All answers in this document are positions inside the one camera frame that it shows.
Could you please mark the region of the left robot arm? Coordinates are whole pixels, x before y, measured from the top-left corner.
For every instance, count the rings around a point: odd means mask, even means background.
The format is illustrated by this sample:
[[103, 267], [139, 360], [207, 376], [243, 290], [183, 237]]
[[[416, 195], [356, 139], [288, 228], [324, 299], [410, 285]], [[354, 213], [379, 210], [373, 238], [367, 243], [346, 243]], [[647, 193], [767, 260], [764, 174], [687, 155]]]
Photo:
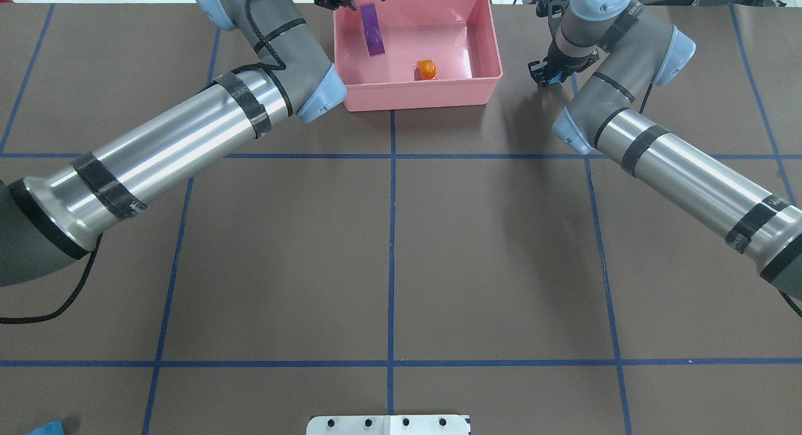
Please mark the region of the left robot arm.
[[50, 176], [2, 187], [2, 285], [50, 275], [181, 181], [296, 116], [345, 101], [346, 87], [293, 0], [195, 0], [238, 30], [257, 63], [221, 73], [197, 95]]

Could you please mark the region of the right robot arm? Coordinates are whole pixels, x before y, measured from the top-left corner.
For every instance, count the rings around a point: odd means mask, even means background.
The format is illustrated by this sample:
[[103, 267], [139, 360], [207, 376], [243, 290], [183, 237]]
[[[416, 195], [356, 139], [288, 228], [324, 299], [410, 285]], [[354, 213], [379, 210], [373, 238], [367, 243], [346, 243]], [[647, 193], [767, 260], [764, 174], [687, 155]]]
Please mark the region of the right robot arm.
[[642, 115], [636, 97], [665, 85], [696, 50], [681, 30], [637, 0], [545, 0], [546, 57], [532, 79], [563, 83], [596, 69], [553, 123], [553, 133], [582, 155], [599, 150], [756, 264], [760, 278], [794, 299], [801, 295], [801, 212]]

